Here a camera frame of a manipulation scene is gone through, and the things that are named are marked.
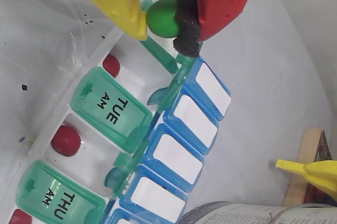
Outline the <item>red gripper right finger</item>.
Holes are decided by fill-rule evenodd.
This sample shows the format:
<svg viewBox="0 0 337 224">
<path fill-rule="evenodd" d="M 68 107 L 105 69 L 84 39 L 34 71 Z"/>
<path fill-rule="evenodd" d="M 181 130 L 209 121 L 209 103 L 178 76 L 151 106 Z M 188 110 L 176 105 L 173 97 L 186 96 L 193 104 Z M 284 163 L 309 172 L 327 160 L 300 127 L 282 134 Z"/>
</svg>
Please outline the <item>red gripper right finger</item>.
<svg viewBox="0 0 337 224">
<path fill-rule="evenodd" d="M 247 0 L 176 0 L 174 16 L 179 34 L 174 48 L 188 57 L 199 57 L 199 43 L 228 26 L 243 11 Z"/>
</svg>

